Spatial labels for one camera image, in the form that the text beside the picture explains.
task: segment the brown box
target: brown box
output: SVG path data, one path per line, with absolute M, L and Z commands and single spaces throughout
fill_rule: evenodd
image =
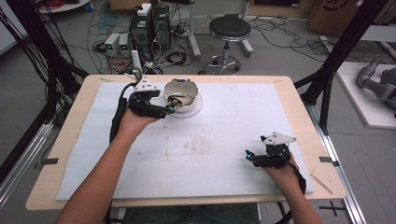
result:
M 340 37 L 360 7 L 354 0 L 315 1 L 306 21 L 309 33 Z
M 111 9 L 132 9 L 142 6 L 143 3 L 151 3 L 150 0 L 110 0 Z

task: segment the paper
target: paper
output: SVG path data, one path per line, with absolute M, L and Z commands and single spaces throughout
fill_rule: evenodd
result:
M 245 159 L 245 149 L 263 154 L 261 135 L 294 136 L 272 84 L 196 83 L 201 111 L 189 119 L 150 124 L 133 143 L 114 198 L 281 195 L 271 178 Z M 108 146 L 111 120 L 126 83 L 103 83 L 66 166 L 57 200 L 67 200 Z M 163 90 L 165 83 L 155 83 Z M 125 93 L 129 97 L 132 88 Z M 151 101 L 163 104 L 163 97 Z M 313 185 L 296 143 L 290 150 Z

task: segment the hand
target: hand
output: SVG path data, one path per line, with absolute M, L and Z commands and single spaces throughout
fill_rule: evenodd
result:
M 294 164 L 294 166 L 298 168 L 297 163 L 294 160 L 293 154 L 290 153 L 291 159 L 290 162 Z M 262 169 L 269 175 L 271 176 L 276 184 L 281 188 L 287 188 L 287 187 L 299 187 L 298 183 L 298 178 L 294 170 L 286 164 L 284 167 L 276 169 L 276 168 L 270 168 L 270 167 L 262 167 Z
M 117 135 L 136 137 L 143 132 L 146 126 L 156 120 L 154 118 L 139 117 L 131 109 L 127 108 L 120 122 Z

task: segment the floor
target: floor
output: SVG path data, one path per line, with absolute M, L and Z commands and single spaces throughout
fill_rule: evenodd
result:
M 92 49 L 92 44 L 105 40 L 108 26 L 98 23 L 118 24 L 112 27 L 113 32 L 122 32 L 129 23 L 128 12 L 113 12 L 104 4 L 94 12 L 76 9 L 56 15 L 59 28 L 70 46 L 73 57 L 90 74 L 106 72 L 106 60 L 102 55 L 89 54 L 86 48 Z M 205 62 L 213 55 L 222 51 L 223 42 L 208 35 L 207 23 L 209 17 L 196 19 L 198 45 L 202 57 L 191 61 L 188 66 L 172 66 L 163 69 L 165 74 L 197 74 L 203 69 Z M 274 24 L 286 23 L 286 30 L 299 36 L 300 44 L 308 40 L 318 41 L 318 35 L 309 34 L 305 22 L 299 20 L 267 20 L 260 21 L 262 29 L 253 29 L 248 39 L 254 48 L 250 58 L 238 44 L 231 44 L 230 54 L 242 62 L 243 75 L 288 76 L 293 81 L 300 80 L 316 72 L 325 55 L 317 55 L 310 48 L 295 48 L 306 55 L 295 52 L 289 46 L 297 35 L 286 34 L 283 30 L 272 30 Z M 375 55 L 381 55 L 385 63 L 394 61 L 379 49 L 373 42 L 361 41 L 351 52 L 347 60 L 369 62 Z M 36 76 L 30 62 L 23 52 L 14 47 L 0 56 L 0 162 L 17 144 L 23 133 L 29 127 L 35 116 L 45 104 L 44 84 Z M 329 113 L 329 133 L 336 148 L 340 162 L 345 169 L 349 183 L 355 193 L 367 223 L 392 223 L 396 219 L 396 131 L 366 128 L 349 100 L 346 92 L 337 78 L 334 79 L 332 99 Z M 25 208 L 26 199 L 39 175 L 34 168 L 45 149 L 50 146 L 59 129 L 55 128 L 49 141 L 42 147 L 37 158 L 19 185 L 15 188 L 5 205 L 0 210 L 1 223 L 52 223 L 59 211 L 32 212 Z M 350 223 L 342 201 L 311 202 L 324 223 Z M 281 218 L 275 203 L 261 203 L 262 223 L 273 223 Z

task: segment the black stool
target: black stool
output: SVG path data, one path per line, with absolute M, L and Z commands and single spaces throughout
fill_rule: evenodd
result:
M 238 17 L 224 16 L 215 18 L 209 24 L 209 32 L 214 37 L 225 40 L 222 55 L 213 56 L 206 63 L 207 70 L 212 74 L 223 74 L 229 71 L 232 75 L 237 75 L 241 70 L 241 63 L 228 55 L 230 42 L 241 42 L 250 35 L 250 25 Z

